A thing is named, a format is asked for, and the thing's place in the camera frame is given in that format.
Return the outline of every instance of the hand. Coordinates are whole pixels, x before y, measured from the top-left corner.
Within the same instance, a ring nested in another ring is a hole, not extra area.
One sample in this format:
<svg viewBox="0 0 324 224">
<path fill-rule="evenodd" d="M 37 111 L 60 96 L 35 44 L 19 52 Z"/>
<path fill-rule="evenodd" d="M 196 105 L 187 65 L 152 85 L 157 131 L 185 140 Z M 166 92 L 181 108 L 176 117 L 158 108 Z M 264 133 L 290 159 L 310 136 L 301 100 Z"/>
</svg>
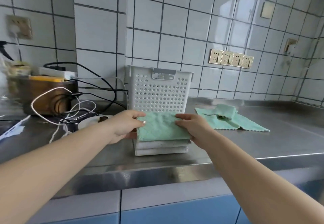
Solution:
<svg viewBox="0 0 324 224">
<path fill-rule="evenodd" d="M 176 125 L 186 128 L 191 135 L 190 140 L 192 140 L 201 149 L 206 149 L 206 145 L 204 144 L 204 141 L 206 140 L 203 139 L 203 137 L 206 135 L 206 132 L 212 131 L 213 133 L 217 133 L 209 126 L 207 121 L 199 115 L 176 114 L 176 117 L 183 119 L 176 121 Z"/>
<path fill-rule="evenodd" d="M 109 144 L 117 143 L 124 138 L 135 139 L 137 133 L 132 131 L 145 125 L 144 122 L 136 119 L 140 116 L 146 116 L 146 114 L 142 111 L 126 110 L 101 122 L 100 124 L 103 126 L 110 126 L 112 128 L 113 138 Z"/>
</svg>

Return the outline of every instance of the kitchen counter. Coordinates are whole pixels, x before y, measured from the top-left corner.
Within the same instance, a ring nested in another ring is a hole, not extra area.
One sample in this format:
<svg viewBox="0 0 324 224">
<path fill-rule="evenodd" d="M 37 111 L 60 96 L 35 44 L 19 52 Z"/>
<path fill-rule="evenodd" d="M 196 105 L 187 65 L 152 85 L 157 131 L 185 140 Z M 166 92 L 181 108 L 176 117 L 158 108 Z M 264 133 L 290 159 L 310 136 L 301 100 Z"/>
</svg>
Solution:
<svg viewBox="0 0 324 224">
<path fill-rule="evenodd" d="M 270 132 L 219 130 L 244 151 L 291 181 L 324 179 L 324 110 L 294 102 L 189 98 L 186 113 L 218 103 L 236 106 Z M 56 126 L 38 117 L 24 131 L 0 142 L 0 163 L 48 143 Z M 220 177 L 206 152 L 195 144 L 189 152 L 135 157 L 131 140 L 105 147 L 55 198 Z"/>
</svg>

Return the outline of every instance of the cabinet door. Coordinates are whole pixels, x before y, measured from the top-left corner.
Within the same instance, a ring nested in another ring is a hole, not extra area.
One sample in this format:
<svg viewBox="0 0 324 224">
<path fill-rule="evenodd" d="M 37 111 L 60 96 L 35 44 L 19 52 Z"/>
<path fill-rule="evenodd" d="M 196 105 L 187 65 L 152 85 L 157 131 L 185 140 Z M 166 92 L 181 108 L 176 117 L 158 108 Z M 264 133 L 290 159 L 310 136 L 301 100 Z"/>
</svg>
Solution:
<svg viewBox="0 0 324 224">
<path fill-rule="evenodd" d="M 235 224 L 240 206 L 233 195 L 121 212 L 121 224 Z"/>
<path fill-rule="evenodd" d="M 47 222 L 47 224 L 119 224 L 119 213 L 90 216 L 58 222 Z"/>
<path fill-rule="evenodd" d="M 240 210 L 236 224 L 252 224 L 242 209 Z"/>
</svg>

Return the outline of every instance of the wall outlet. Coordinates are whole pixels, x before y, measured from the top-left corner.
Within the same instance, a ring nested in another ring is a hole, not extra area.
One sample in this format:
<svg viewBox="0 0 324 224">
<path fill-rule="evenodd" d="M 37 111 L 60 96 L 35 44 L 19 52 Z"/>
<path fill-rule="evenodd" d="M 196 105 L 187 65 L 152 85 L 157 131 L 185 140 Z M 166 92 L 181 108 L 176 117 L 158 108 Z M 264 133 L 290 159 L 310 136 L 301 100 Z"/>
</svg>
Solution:
<svg viewBox="0 0 324 224">
<path fill-rule="evenodd" d="M 209 63 L 220 65 L 222 60 L 223 51 L 212 49 L 210 51 Z"/>
<path fill-rule="evenodd" d="M 15 36 L 14 33 L 17 33 L 18 38 L 32 39 L 33 35 L 29 18 L 7 15 L 7 22 L 11 35 Z"/>
<path fill-rule="evenodd" d="M 244 54 L 234 53 L 232 66 L 241 67 L 243 62 Z"/>
<path fill-rule="evenodd" d="M 232 65 L 233 56 L 234 56 L 233 52 L 223 51 L 221 64 L 222 65 Z"/>
<path fill-rule="evenodd" d="M 245 55 L 244 58 L 243 58 L 243 62 L 242 62 L 242 68 L 251 69 L 252 63 L 253 63 L 253 59 L 254 59 L 253 56 L 247 56 L 247 55 Z"/>
</svg>

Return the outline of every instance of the white plastic basket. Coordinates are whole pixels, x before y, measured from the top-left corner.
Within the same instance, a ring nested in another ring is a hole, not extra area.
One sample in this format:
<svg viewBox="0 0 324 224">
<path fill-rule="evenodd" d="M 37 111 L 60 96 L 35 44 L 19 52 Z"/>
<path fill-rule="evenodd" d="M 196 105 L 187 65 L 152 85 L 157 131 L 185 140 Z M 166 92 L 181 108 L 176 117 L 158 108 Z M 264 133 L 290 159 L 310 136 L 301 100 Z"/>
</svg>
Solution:
<svg viewBox="0 0 324 224">
<path fill-rule="evenodd" d="M 193 73 L 129 66 L 129 108 L 184 113 Z"/>
</svg>

